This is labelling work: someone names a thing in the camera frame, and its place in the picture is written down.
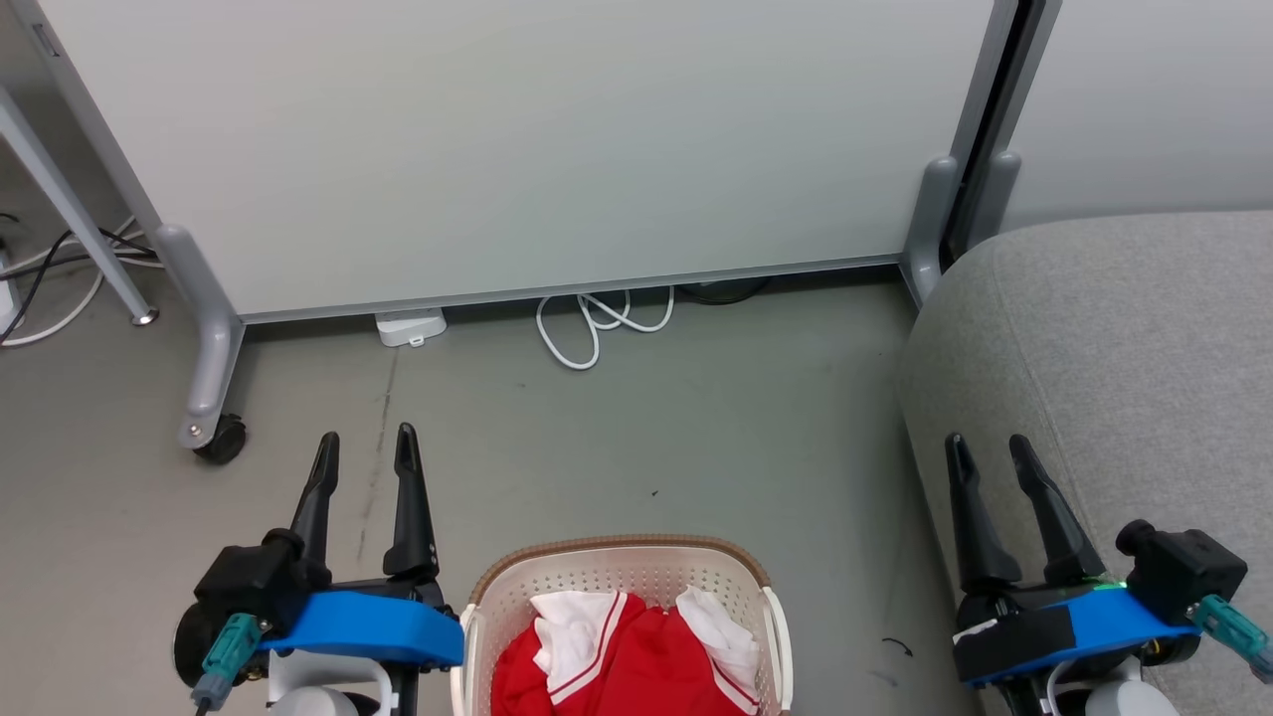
basket handle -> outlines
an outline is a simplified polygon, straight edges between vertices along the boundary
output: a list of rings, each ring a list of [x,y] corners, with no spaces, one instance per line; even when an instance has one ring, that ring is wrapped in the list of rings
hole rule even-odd
[[[774,590],[761,587],[760,591],[769,601],[769,620],[778,636],[779,703],[783,711],[791,711],[792,697],[796,696],[796,670],[792,666],[792,634],[787,629],[787,613],[783,612],[783,603],[778,601]]]
[[[460,628],[465,631],[465,641],[468,637],[468,622],[472,619],[474,612],[477,609],[476,604],[470,604],[460,614]],[[468,646],[465,645],[465,655],[468,654]],[[452,666],[451,668],[451,713],[453,716],[468,716],[468,707],[465,705],[465,668]]]

whiteboard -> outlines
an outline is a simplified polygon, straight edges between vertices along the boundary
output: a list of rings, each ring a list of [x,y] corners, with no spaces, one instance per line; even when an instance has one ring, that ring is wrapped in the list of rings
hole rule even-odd
[[[1273,206],[1273,5],[1066,0],[1008,147],[1002,229]]]
[[[901,251],[992,0],[41,0],[241,315]]]

teal connector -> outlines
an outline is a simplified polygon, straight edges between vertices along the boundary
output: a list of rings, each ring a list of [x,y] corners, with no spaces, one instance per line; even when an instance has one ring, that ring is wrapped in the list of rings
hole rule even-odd
[[[256,617],[234,614],[225,622],[211,651],[204,657],[204,675],[199,678],[195,691],[190,693],[199,713],[220,711],[234,687],[234,679],[238,678],[239,670],[256,654],[256,647],[260,643],[261,628],[257,626]]]
[[[1273,650],[1264,629],[1242,615],[1232,604],[1207,595],[1189,615],[1194,624],[1250,664],[1251,673],[1265,684],[1273,683]]]

beige plastic basket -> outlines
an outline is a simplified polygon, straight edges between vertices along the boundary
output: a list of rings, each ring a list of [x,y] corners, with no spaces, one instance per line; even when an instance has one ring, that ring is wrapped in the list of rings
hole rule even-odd
[[[665,608],[694,585],[717,595],[760,643],[760,716],[792,703],[792,647],[769,576],[737,545],[712,538],[629,535],[531,547],[500,559],[474,587],[460,615],[465,666],[451,670],[454,716],[490,716],[495,661],[535,619],[530,598],[564,590],[622,590]]]

gray sofa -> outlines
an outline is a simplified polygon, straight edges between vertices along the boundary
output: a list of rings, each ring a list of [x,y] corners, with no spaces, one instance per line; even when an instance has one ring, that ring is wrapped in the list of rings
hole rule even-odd
[[[1114,573],[1132,568],[1114,549],[1130,520],[1202,529],[1246,559],[1235,603],[1273,628],[1273,211],[1085,219],[983,243],[924,303],[900,399],[952,590],[952,431],[1004,545],[1041,578],[1007,447],[1022,433]],[[1146,678],[1183,716],[1273,713],[1273,688],[1214,642]]]

